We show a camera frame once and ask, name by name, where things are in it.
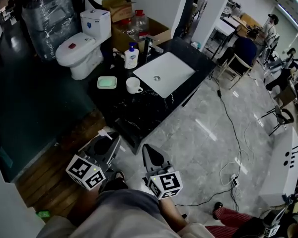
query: stool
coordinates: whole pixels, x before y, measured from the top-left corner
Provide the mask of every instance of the stool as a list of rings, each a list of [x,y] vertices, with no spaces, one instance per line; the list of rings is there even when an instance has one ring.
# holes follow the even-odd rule
[[[286,117],[284,117],[282,115],[282,113],[286,113],[289,116],[289,119],[287,119]],[[289,123],[293,123],[295,121],[292,113],[290,113],[289,110],[287,109],[280,109],[279,106],[275,106],[273,109],[271,109],[270,111],[268,111],[263,117],[268,116],[269,114],[274,114],[274,116],[277,118],[277,126],[274,127],[274,131],[272,133],[269,134],[269,136],[271,136],[280,126],[285,125],[285,124],[289,124]]]

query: sink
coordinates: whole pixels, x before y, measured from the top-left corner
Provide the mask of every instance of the sink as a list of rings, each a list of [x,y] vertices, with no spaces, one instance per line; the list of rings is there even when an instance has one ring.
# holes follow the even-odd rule
[[[194,73],[195,70],[170,52],[134,71],[162,98],[167,98]]]

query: sink drain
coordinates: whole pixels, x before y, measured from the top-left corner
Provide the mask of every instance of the sink drain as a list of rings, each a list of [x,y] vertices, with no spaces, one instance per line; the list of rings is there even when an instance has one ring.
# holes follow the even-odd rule
[[[160,81],[161,80],[161,78],[159,76],[154,76],[153,79],[154,79],[154,81]]]

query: toilet tank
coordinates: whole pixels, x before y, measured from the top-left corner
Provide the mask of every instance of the toilet tank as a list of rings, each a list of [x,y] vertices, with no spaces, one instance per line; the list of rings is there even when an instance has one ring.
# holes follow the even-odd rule
[[[111,37],[110,12],[106,10],[90,9],[80,14],[83,33],[94,37],[103,43]]]

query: green soap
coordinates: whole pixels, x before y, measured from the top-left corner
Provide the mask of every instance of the green soap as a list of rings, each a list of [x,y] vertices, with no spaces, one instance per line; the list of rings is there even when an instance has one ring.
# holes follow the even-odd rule
[[[104,78],[99,81],[99,86],[101,87],[108,87],[114,86],[114,79],[113,78]]]
[[[51,216],[49,211],[37,212],[36,215],[40,218],[49,218]]]

